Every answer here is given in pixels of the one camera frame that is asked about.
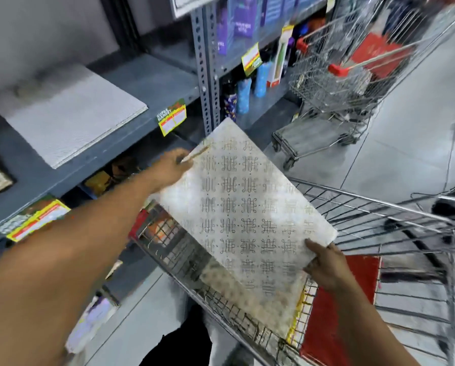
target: purple package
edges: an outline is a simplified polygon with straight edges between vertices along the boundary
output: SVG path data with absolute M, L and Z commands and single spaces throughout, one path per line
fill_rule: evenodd
M 252 37 L 256 28 L 257 0 L 236 0 L 234 35 Z
M 227 8 L 222 8 L 219 11 L 217 19 L 217 46 L 218 53 L 221 55 L 227 54 L 227 39 L 229 37 L 229 26 L 228 26 L 228 13 Z

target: shopping cart basket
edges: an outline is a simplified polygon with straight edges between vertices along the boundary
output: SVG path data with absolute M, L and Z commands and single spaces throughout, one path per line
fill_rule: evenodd
M 369 0 L 299 38 L 290 87 L 309 109 L 273 133 L 275 150 L 288 155 L 284 169 L 334 144 L 356 143 L 380 101 L 454 31 L 455 6 Z
M 422 364 L 455 361 L 455 220 L 426 213 L 436 198 L 385 203 L 343 190 L 291 179 L 339 230 L 346 254 L 382 258 L 375 306 L 397 338 Z M 300 364 L 315 283 L 307 281 L 286 339 L 279 338 L 200 280 L 211 255 L 165 211 L 154 206 L 136 236 L 192 298 L 265 365 Z

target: person's leg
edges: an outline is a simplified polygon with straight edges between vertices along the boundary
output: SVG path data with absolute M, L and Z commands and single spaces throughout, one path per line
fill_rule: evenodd
M 181 364 L 186 361 L 198 366 L 208 366 L 211 349 L 212 342 L 203 323 L 202 308 L 194 304 L 182 326 L 164 335 L 139 366 L 173 362 Z

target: person's right hand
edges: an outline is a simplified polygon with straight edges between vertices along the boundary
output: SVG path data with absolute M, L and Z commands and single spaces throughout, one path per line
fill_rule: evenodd
M 346 257 L 332 242 L 327 248 L 316 242 L 305 239 L 305 245 L 312 250 L 317 257 L 304 268 L 315 282 L 330 293 L 338 293 L 343 290 L 358 286 Z

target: tile floor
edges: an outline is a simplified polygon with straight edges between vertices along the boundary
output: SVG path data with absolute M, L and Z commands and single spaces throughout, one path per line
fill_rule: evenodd
M 265 153 L 281 166 L 282 153 L 271 146 Z M 389 95 L 357 144 L 304 158 L 288 174 L 389 202 L 454 186 L 455 36 Z M 180 325 L 185 294 L 158 270 L 138 289 L 139 302 L 131 299 L 121 316 L 101 328 L 86 349 L 89 366 L 137 366 L 163 334 Z M 210 330 L 211 364 L 222 364 L 234 342 L 223 330 Z M 435 343 L 423 346 L 435 350 Z M 419 360 L 441 364 L 429 357 Z

